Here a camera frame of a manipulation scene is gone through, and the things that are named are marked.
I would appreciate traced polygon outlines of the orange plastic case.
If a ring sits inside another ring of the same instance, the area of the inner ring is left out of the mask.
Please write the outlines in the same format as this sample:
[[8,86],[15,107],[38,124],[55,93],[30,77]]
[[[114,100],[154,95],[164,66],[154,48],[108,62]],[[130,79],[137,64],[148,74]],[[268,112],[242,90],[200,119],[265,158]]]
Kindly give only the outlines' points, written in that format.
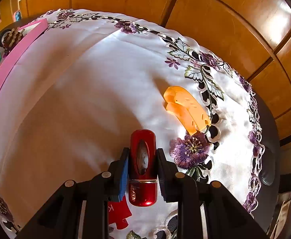
[[181,86],[170,86],[164,92],[166,111],[173,114],[186,131],[193,135],[211,126],[211,120],[201,104]]

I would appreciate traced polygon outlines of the clear jar black lid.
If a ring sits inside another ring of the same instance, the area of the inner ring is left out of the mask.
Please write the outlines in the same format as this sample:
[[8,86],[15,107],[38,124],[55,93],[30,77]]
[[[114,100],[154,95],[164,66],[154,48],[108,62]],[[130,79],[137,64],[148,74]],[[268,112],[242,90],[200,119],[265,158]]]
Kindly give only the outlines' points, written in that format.
[[4,31],[1,32],[0,34],[0,47],[4,47],[4,38],[11,32],[11,29],[5,29]]

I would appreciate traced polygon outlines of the black leather chair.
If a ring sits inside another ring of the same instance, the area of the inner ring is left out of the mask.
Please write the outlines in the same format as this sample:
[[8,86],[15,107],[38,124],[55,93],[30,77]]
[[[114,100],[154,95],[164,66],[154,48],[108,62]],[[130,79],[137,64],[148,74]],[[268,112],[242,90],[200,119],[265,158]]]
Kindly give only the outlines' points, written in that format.
[[265,146],[262,155],[262,170],[259,173],[261,189],[257,195],[258,207],[253,216],[258,224],[271,234],[278,218],[278,196],[280,192],[291,193],[291,174],[281,175],[280,141],[276,123],[270,109],[259,95],[255,95],[259,113],[259,124],[262,127],[261,144]]

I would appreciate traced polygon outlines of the white floral embroidered tablecloth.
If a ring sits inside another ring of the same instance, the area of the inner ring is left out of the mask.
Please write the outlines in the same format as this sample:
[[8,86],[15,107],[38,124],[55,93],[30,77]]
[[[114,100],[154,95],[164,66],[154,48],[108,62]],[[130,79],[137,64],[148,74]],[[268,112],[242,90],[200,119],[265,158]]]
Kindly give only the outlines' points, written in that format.
[[[261,127],[252,86],[191,38],[122,14],[52,10],[0,90],[0,236],[15,238],[66,180],[90,180],[137,129],[182,172],[218,180],[252,214]],[[164,92],[185,88],[211,120],[190,135]]]

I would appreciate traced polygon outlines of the pink white shallow box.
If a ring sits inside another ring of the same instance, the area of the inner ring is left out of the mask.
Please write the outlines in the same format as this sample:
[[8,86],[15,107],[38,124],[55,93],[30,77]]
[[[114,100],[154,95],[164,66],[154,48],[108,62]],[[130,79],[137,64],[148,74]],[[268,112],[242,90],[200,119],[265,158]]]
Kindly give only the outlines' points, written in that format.
[[41,20],[31,22],[18,28],[18,30],[23,31],[24,38],[0,63],[0,90],[19,58],[28,49],[28,47],[47,29],[47,27],[47,19],[42,18]]

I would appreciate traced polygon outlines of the pink blue item by cabinet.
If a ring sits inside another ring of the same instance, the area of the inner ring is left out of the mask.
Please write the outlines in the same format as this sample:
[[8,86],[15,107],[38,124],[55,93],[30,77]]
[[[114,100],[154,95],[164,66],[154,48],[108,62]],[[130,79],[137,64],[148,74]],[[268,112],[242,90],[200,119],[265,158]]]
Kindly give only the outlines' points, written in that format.
[[22,16],[21,16],[21,12],[19,10],[15,11],[13,13],[13,21],[17,22],[19,20],[21,20]]

